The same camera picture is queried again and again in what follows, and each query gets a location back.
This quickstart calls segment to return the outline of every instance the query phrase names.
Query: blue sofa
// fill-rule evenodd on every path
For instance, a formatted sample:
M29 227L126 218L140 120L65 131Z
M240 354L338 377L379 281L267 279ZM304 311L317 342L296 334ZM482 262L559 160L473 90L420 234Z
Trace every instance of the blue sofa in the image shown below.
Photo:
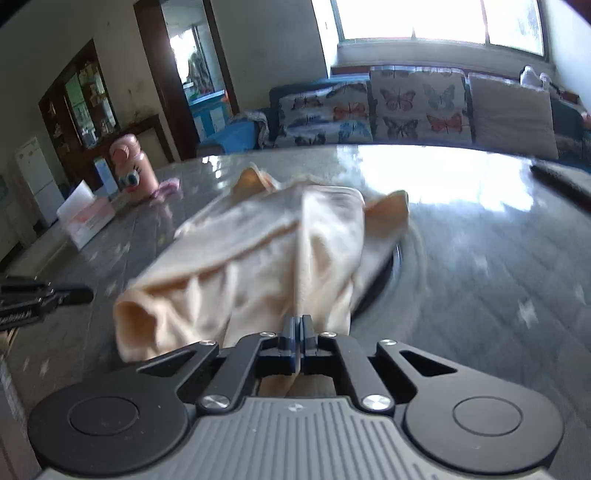
M267 116L269 140L273 142L278 134L281 98L286 95L319 90L344 82L366 82L369 87L369 75L336 75L328 79L282 85L272 88L269 91L270 107L262 109ZM563 144L570 143L569 148L561 148L561 145L559 144L559 158L557 162L591 172L591 152L585 147L585 144L591 145L591 132L584 129L583 118L576 109L557 98L551 98L550 100L554 133L565 140ZM372 107L374 107L374 103L370 102L370 117L375 115L375 112L372 111ZM230 154L256 150L258 148L257 138L258 127L254 122L233 122L225 129L201 142L197 148L197 155L202 157L211 154Z

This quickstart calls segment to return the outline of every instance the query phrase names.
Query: table top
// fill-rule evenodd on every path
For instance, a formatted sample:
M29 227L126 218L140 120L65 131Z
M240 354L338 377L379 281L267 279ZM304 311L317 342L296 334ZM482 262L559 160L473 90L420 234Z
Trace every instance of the table top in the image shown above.
M591 218L538 184L527 161L405 145L293 148L172 164L183 195L121 212L82 252L44 272L82 281L91 306L21 329L8 356L27 410L51 391L120 365L112 305L187 218L250 164L279 181L312 176L367 198L404 189L411 226L400 277L351 328L364 348L394 338L546 395L565 422L551 473L591 472Z

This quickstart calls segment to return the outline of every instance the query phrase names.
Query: white refrigerator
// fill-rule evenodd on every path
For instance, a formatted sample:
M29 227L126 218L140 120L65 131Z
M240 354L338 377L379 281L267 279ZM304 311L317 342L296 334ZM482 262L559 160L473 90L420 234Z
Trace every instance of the white refrigerator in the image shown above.
M41 221L49 227L57 220L57 209L64 197L45 161L37 137L33 137L16 152L18 168L37 204Z

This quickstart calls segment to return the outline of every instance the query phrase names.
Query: pink thermos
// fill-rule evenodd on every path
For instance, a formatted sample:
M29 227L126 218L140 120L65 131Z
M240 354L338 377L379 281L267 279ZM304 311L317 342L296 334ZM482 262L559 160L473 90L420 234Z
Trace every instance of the pink thermos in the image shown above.
M159 182L135 135L125 135L113 142L109 153L115 164L119 186L132 201L139 202L156 191Z

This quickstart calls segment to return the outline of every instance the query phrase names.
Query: cream satin fabric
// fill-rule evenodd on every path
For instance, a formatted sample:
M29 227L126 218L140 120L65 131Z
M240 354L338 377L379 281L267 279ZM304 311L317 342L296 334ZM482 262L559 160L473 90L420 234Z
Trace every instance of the cream satin fabric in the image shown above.
M354 189L282 186L247 168L117 299L119 353L136 361L200 340L229 347L280 331L286 314L347 335L407 224L405 192L366 205Z

